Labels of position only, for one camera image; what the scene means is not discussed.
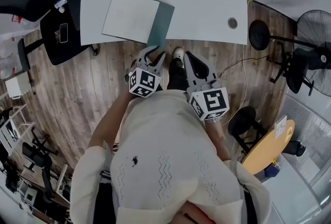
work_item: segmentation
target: white cardboard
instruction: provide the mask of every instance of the white cardboard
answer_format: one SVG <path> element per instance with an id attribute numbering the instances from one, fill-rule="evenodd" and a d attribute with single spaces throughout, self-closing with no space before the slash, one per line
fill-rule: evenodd
<path id="1" fill-rule="evenodd" d="M 158 7 L 153 0 L 112 0 L 102 33 L 147 43 Z"/>

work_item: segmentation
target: round table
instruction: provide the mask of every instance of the round table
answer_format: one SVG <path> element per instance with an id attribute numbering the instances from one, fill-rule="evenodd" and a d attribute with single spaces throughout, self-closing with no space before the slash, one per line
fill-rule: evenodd
<path id="1" fill-rule="evenodd" d="M 256 174 L 270 165 L 284 150 L 294 131 L 294 121 L 287 120 L 285 132 L 275 139 L 275 130 L 268 132 L 250 150 L 243 166 L 252 174 Z"/>

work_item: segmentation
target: power cord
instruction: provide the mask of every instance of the power cord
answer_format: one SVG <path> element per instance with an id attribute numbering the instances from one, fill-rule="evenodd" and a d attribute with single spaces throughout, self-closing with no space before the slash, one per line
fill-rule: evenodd
<path id="1" fill-rule="evenodd" d="M 244 98 L 243 98 L 243 100 L 242 100 L 242 102 L 241 102 L 241 104 L 240 104 L 238 110 L 237 110 L 237 111 L 233 114 L 233 116 L 232 116 L 228 121 L 226 121 L 222 126 L 226 125 L 228 122 L 230 122 L 230 121 L 232 120 L 232 118 L 235 116 L 235 114 L 238 113 L 238 111 L 242 108 L 243 103 L 244 103 L 244 101 L 245 101 L 245 99 L 246 99 L 246 95 L 247 95 L 247 86 L 248 86 L 248 84 L 247 84 L 247 75 L 246 75 L 246 69 L 245 69 L 244 61 L 249 60 L 249 59 L 253 59 L 253 60 L 256 60 L 256 61 L 257 61 L 257 60 L 263 59 L 263 58 L 268 57 L 268 56 L 270 56 L 270 54 L 269 54 L 269 55 L 266 55 L 266 56 L 264 56 L 264 57 L 260 57 L 260 58 L 254 58 L 254 57 L 244 58 L 244 45 L 243 45 L 243 59 L 241 59 L 240 61 L 237 61 L 237 62 L 234 63 L 233 65 L 227 67 L 227 68 L 221 73 L 221 75 L 219 76 L 219 78 L 221 78 L 221 76 L 224 74 L 224 72 L 225 72 L 226 70 L 228 70 L 229 68 L 231 68 L 231 67 L 237 65 L 239 62 L 243 62 L 243 69 L 244 69 L 244 73 L 245 73 L 245 95 L 244 95 Z"/>
<path id="2" fill-rule="evenodd" d="M 255 60 L 255 61 L 258 61 L 258 60 L 260 60 L 260 59 L 264 59 L 264 58 L 269 57 L 269 56 L 271 56 L 271 54 L 266 55 L 266 56 L 263 56 L 263 57 L 260 57 L 260 58 L 249 57 L 249 58 L 241 59 L 240 61 L 237 61 L 236 63 L 232 64 L 231 66 L 225 68 L 225 70 L 222 71 L 222 73 L 220 74 L 219 78 L 221 78 L 221 76 L 224 74 L 224 72 L 225 72 L 226 70 L 228 70 L 229 68 L 231 68 L 231 67 L 237 65 L 237 64 L 238 64 L 239 62 L 241 62 L 241 61 L 247 61 L 247 60 L 250 60 L 250 59 Z"/>

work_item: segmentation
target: white paper sign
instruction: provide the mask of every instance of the white paper sign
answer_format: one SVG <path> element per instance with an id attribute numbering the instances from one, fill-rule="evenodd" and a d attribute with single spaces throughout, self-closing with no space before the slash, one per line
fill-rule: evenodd
<path id="1" fill-rule="evenodd" d="M 275 122 L 275 139 L 278 139 L 285 133 L 287 119 L 288 116 L 286 115 L 282 119 Z"/>

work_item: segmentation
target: chair wheel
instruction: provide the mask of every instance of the chair wheel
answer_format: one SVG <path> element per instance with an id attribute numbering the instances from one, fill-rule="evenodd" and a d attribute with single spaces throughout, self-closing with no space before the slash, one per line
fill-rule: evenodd
<path id="1" fill-rule="evenodd" d="M 97 56 L 99 54 L 99 51 L 100 50 L 98 48 L 94 49 L 94 51 L 92 52 L 92 55 Z"/>

